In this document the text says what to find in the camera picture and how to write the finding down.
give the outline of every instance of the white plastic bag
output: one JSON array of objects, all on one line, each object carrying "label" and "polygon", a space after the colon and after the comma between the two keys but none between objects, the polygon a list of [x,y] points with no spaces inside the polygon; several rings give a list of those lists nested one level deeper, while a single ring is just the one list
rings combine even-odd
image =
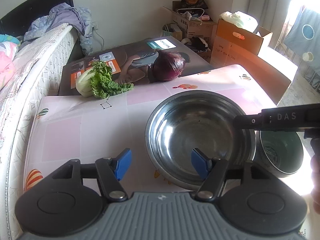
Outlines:
[{"label": "white plastic bag", "polygon": [[224,12],[220,14],[220,18],[252,33],[258,26],[255,18],[239,11],[236,13]]}]

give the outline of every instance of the wall socket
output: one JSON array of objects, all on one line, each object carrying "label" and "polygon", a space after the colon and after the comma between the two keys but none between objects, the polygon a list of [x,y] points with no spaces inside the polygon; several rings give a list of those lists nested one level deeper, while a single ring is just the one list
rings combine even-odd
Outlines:
[{"label": "wall socket", "polygon": [[92,30],[98,30],[99,26],[98,26],[98,22],[92,22]]}]

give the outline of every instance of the green bowl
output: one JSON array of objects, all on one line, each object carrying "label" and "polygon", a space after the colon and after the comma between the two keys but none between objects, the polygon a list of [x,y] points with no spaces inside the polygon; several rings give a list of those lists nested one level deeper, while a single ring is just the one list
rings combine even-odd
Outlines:
[{"label": "green bowl", "polygon": [[258,131],[254,160],[275,176],[294,174],[303,162],[303,147],[296,132]]}]

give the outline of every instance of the headboard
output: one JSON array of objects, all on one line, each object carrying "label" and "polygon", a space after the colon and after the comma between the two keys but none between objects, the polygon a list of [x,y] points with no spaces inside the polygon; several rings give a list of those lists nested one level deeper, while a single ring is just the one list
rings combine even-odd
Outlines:
[{"label": "headboard", "polygon": [[66,2],[73,6],[73,0],[27,0],[0,19],[0,34],[14,37],[24,35],[31,23],[49,14],[52,7]]}]

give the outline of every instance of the black snack bag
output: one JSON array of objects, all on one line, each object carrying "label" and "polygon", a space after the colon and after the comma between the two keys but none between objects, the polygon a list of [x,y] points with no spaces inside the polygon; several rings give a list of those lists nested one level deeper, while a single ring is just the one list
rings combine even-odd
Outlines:
[{"label": "black snack bag", "polygon": [[204,0],[181,0],[182,7],[181,8],[202,8],[204,10],[208,9],[207,4]]}]

